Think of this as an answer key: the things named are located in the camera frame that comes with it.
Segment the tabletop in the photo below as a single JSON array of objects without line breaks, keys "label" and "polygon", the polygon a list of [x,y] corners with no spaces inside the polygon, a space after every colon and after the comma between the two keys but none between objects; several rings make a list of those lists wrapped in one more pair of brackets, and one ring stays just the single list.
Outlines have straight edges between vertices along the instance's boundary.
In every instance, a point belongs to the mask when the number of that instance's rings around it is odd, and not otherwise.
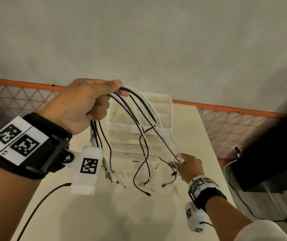
[{"label": "tabletop", "polygon": [[[213,179],[226,195],[234,201],[227,187],[206,130],[195,106],[174,104],[173,139],[181,152],[202,159],[205,175]],[[89,143],[90,130],[74,136],[70,149],[80,152]],[[105,147],[105,157],[109,150]],[[145,190],[151,197],[137,190],[132,178],[138,164],[130,160],[114,160],[116,173],[126,184],[123,189],[105,179],[100,171],[97,190],[90,196],[75,195],[69,187],[51,194],[42,203],[26,228],[21,240],[39,241],[130,241],[130,240],[218,240],[213,227],[207,226],[202,233],[189,229],[184,206],[190,201],[188,185],[180,177],[173,186],[161,188],[166,166],[158,166],[152,172],[151,183]],[[64,169],[42,180],[33,196],[12,240],[16,240],[26,220],[39,201],[53,188],[72,182],[73,168]]]}]

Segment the white sleeve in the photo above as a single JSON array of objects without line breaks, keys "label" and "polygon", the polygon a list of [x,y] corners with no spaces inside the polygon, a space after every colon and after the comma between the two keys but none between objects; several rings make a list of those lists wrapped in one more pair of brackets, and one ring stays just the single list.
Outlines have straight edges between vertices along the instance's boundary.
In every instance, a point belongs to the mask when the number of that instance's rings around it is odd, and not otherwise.
[{"label": "white sleeve", "polygon": [[243,228],[234,241],[287,241],[287,235],[276,223],[259,220]]}]

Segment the gray concrete wall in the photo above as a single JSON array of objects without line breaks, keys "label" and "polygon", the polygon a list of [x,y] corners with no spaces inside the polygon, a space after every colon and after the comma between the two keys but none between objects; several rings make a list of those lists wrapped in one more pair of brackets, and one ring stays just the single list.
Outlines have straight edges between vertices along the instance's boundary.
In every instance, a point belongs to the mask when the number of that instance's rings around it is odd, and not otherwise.
[{"label": "gray concrete wall", "polygon": [[281,111],[287,0],[0,0],[0,78],[77,77]]}]

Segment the person's left hand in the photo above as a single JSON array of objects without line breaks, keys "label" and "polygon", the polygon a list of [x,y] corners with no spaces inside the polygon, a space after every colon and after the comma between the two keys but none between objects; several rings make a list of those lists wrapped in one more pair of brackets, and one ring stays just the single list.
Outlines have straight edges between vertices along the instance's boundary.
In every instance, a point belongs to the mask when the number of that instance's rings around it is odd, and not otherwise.
[{"label": "person's left hand", "polygon": [[120,80],[76,79],[38,114],[73,135],[79,134],[89,127],[90,120],[106,116],[110,98],[107,94],[129,96],[129,92],[118,90],[121,86]]}]

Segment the orange grid panel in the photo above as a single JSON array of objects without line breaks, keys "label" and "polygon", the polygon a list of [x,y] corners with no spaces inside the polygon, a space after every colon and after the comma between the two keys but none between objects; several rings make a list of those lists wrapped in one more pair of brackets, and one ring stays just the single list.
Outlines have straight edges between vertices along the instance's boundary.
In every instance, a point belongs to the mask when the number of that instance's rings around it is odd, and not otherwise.
[{"label": "orange grid panel", "polygon": [[[10,119],[41,110],[64,87],[0,80],[0,128]],[[221,107],[184,101],[195,105],[218,159],[236,158],[234,147],[244,148],[263,130],[286,115],[272,112]]]}]

